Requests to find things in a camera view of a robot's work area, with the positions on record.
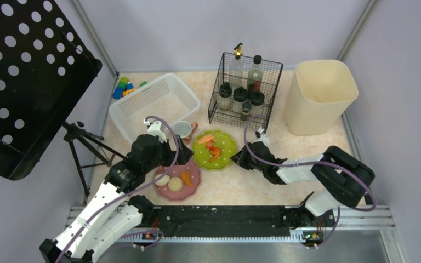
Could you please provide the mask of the pink polka dot plate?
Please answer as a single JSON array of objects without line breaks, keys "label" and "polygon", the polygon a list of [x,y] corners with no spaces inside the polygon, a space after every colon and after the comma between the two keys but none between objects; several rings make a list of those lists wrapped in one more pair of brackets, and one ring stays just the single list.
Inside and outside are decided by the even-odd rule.
[{"label": "pink polka dot plate", "polygon": [[155,185],[157,193],[169,201],[183,201],[192,196],[201,183],[201,170],[196,162],[191,159],[185,165],[175,165],[167,175],[170,178],[180,177],[182,171],[188,171],[191,174],[193,187],[187,187],[184,184],[179,192],[172,192],[167,185],[160,187]]}]

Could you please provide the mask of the green polka dot plate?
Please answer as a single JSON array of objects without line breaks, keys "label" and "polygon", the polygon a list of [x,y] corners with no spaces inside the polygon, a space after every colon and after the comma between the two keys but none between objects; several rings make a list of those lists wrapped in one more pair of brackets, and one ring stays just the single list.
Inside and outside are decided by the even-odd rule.
[{"label": "green polka dot plate", "polygon": [[[197,139],[206,134],[213,134],[215,139],[214,146],[220,147],[222,153],[220,157],[209,163],[212,155],[206,149],[206,144],[199,145]],[[206,170],[223,170],[233,163],[231,157],[237,153],[237,145],[233,137],[222,130],[207,130],[199,134],[191,144],[194,151],[193,159],[200,168]]]}]

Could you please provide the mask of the small pepper jar black lid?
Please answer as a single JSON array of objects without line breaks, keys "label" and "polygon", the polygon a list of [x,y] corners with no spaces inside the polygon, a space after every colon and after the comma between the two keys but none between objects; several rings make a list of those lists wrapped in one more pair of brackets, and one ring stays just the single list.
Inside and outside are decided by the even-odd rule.
[{"label": "small pepper jar black lid", "polygon": [[252,104],[249,101],[245,101],[241,105],[240,120],[247,121],[252,109]]}]

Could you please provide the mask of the glass shaker black lid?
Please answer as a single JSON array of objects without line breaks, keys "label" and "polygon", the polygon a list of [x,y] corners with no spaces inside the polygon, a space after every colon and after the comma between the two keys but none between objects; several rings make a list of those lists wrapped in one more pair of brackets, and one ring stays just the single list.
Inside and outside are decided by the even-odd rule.
[{"label": "glass shaker black lid", "polygon": [[243,86],[240,86],[233,91],[232,109],[234,112],[241,111],[242,104],[246,102],[247,96],[248,90]]},{"label": "glass shaker black lid", "polygon": [[252,92],[249,96],[249,102],[252,105],[251,108],[251,115],[260,115],[263,113],[264,109],[264,101],[265,101],[265,95],[260,92]]},{"label": "glass shaker black lid", "polygon": [[219,95],[217,97],[218,107],[223,110],[228,110],[231,105],[232,88],[229,82],[224,82],[219,87]]}]

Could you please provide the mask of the white plastic basket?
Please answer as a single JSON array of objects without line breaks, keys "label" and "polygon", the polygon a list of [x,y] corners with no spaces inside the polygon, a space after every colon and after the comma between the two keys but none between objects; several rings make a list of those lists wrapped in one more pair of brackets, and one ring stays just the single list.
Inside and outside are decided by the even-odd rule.
[{"label": "white plastic basket", "polygon": [[170,126],[194,119],[201,102],[191,88],[176,74],[166,73],[109,107],[115,126],[129,142],[146,133],[144,119],[156,116]]}]

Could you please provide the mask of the dark sauce bottle black cap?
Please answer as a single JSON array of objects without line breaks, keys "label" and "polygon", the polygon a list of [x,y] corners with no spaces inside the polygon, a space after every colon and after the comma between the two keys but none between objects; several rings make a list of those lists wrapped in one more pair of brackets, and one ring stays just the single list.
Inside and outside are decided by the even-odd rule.
[{"label": "dark sauce bottle black cap", "polygon": [[261,55],[255,55],[253,58],[253,65],[248,71],[247,76],[247,85],[249,93],[255,93],[260,91],[262,79],[263,79],[263,69],[261,66],[262,57]]}]

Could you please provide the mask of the glass oil bottle gold spout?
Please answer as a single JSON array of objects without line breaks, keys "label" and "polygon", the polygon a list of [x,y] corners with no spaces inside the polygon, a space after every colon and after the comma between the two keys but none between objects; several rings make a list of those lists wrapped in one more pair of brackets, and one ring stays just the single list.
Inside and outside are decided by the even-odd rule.
[{"label": "glass oil bottle gold spout", "polygon": [[243,74],[243,43],[239,43],[234,48],[234,59],[229,67],[229,83],[230,87],[235,90],[242,85],[242,74]]}]

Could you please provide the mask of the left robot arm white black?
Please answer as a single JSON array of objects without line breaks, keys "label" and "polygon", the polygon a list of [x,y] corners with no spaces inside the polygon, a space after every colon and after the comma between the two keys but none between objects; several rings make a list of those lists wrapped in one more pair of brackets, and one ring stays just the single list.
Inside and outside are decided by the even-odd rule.
[{"label": "left robot arm white black", "polygon": [[184,165],[193,156],[179,136],[173,151],[168,140],[143,134],[132,143],[126,158],[113,165],[95,197],[76,220],[39,250],[45,262],[97,262],[104,252],[130,229],[141,224],[152,205],[145,197],[131,198],[147,187],[145,176],[157,167]]}]

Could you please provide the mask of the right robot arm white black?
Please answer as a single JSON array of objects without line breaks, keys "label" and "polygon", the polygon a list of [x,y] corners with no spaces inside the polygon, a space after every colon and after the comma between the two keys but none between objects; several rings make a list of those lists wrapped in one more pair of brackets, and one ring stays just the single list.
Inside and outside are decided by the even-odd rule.
[{"label": "right robot arm white black", "polygon": [[231,159],[245,170],[261,172],[275,185],[320,182],[322,190],[311,194],[302,205],[315,217],[341,205],[356,207],[375,179],[371,168],[337,146],[330,146],[317,156],[290,161],[276,158],[265,143],[256,141]]}]

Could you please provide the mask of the orange fried chicken piece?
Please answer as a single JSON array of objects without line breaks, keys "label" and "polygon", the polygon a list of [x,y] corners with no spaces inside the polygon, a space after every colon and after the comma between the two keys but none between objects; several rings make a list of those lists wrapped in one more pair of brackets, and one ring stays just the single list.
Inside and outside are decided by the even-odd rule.
[{"label": "orange fried chicken piece", "polygon": [[180,179],[187,187],[193,187],[193,183],[191,180],[191,174],[188,171],[182,171],[180,174]]}]

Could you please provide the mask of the white egg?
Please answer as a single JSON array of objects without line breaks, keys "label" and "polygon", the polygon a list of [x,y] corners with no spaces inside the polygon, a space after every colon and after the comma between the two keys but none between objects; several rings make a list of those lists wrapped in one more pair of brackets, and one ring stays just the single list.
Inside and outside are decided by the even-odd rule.
[{"label": "white egg", "polygon": [[154,178],[154,181],[155,185],[158,187],[165,186],[170,181],[170,176],[167,174],[157,174]]}]

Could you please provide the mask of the pink mug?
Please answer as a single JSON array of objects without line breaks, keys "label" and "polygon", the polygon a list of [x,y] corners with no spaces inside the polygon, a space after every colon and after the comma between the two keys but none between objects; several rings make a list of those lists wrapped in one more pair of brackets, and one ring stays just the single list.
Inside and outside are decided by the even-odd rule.
[{"label": "pink mug", "polygon": [[187,121],[179,121],[172,126],[172,130],[175,133],[175,135],[179,135],[179,137],[185,143],[189,143],[191,141],[192,136],[197,130],[197,128],[197,122],[189,123]]}]

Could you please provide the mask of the orange chicken wing toy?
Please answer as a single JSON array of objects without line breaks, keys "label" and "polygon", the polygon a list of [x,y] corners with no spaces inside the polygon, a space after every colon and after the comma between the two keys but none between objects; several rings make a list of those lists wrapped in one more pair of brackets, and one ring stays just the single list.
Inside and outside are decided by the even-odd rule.
[{"label": "orange chicken wing toy", "polygon": [[211,159],[209,160],[209,163],[212,163],[214,160],[220,157],[222,150],[220,147],[218,147],[218,151],[209,152],[209,153],[212,155]]}]

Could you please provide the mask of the red shrimp toy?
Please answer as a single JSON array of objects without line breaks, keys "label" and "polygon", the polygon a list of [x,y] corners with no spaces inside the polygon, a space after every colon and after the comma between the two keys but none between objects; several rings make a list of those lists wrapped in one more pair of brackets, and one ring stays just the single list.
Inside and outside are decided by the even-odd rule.
[{"label": "red shrimp toy", "polygon": [[217,146],[214,146],[214,143],[215,143],[215,141],[208,141],[207,143],[206,143],[206,149],[209,151],[209,152],[214,152],[214,151],[218,151],[218,147]]}]

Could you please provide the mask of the orange melon slice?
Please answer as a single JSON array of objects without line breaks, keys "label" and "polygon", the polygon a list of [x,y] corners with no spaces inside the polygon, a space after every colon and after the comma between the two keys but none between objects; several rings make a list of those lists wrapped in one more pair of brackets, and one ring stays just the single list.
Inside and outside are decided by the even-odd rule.
[{"label": "orange melon slice", "polygon": [[199,145],[202,145],[202,144],[208,143],[209,141],[213,141],[214,139],[215,139],[215,137],[214,137],[213,134],[206,134],[203,137],[197,139],[197,143]]}]

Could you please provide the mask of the beige round bun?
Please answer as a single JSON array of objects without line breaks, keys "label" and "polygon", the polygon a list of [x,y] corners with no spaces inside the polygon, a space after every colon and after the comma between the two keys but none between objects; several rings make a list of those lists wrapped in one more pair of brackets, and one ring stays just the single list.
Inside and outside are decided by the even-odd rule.
[{"label": "beige round bun", "polygon": [[179,177],[172,177],[167,183],[168,188],[172,192],[179,192],[183,188],[183,181]]}]

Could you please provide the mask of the colourful toy blocks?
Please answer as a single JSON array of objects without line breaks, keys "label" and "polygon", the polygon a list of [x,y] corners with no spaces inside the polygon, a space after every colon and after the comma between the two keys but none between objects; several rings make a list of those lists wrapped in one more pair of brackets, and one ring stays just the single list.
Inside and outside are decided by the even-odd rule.
[{"label": "colourful toy blocks", "polygon": [[127,77],[121,77],[112,93],[112,98],[123,98],[137,89]]}]

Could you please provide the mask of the beige plastic bin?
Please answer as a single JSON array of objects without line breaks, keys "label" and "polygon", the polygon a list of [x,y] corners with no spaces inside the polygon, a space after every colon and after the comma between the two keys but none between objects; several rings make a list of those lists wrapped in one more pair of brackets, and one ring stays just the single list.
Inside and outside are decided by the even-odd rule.
[{"label": "beige plastic bin", "polygon": [[283,110],[291,133],[327,132],[358,98],[356,82],[339,60],[303,61],[295,67]]}]

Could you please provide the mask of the black perforated metal panel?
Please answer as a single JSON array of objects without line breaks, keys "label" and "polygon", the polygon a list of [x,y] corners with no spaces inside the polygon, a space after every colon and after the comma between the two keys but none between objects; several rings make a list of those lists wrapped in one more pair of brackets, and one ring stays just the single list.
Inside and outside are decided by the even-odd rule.
[{"label": "black perforated metal panel", "polygon": [[55,1],[0,1],[0,177],[29,175],[101,68]]}]

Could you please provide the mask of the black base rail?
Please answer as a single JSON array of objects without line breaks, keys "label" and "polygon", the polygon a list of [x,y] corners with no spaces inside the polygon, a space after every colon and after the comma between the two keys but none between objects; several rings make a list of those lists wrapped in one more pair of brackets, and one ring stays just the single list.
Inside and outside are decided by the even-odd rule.
[{"label": "black base rail", "polygon": [[166,237],[249,238],[288,237],[301,227],[297,209],[284,206],[177,206],[155,207],[143,220]]}]

